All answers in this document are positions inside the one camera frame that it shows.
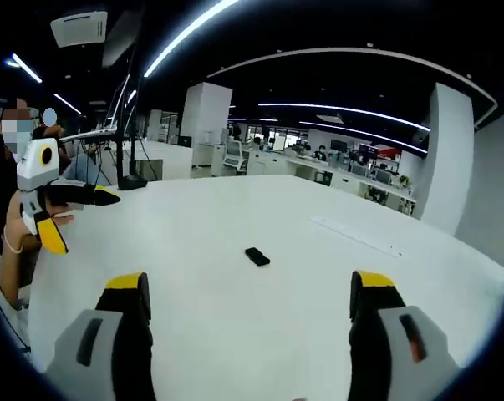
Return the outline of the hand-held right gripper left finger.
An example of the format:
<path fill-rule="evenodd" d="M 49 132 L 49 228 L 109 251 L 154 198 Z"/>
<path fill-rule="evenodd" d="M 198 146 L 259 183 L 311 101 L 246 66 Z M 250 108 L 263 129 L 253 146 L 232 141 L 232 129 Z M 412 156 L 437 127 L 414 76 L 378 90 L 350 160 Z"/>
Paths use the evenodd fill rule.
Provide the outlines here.
<path fill-rule="evenodd" d="M 155 400 L 148 276 L 118 276 L 58 337 L 45 377 L 67 400 Z"/>

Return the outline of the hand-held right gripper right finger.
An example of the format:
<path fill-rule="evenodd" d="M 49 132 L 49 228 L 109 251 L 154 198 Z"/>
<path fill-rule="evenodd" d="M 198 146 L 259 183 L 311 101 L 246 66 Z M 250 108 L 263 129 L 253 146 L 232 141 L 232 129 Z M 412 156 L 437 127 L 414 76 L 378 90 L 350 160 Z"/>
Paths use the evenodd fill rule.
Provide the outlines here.
<path fill-rule="evenodd" d="M 382 274 L 352 273 L 349 319 L 349 400 L 432 400 L 459 372 L 445 333 Z"/>

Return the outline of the person's left hand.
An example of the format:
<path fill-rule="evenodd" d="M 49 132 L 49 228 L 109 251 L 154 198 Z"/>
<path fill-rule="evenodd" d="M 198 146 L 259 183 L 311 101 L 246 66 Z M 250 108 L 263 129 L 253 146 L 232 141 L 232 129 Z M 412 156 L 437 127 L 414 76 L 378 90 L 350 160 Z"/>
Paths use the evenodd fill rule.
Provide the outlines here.
<path fill-rule="evenodd" d="M 68 205 L 54 206 L 49 200 L 46 200 L 46 208 L 57 226 L 67 225 L 74 219 L 74 215 L 69 214 L 70 208 Z M 23 222 L 20 193 L 18 191 L 14 193 L 8 206 L 3 237 L 9 247 L 15 251 L 28 250 L 38 244 L 37 238 Z"/>

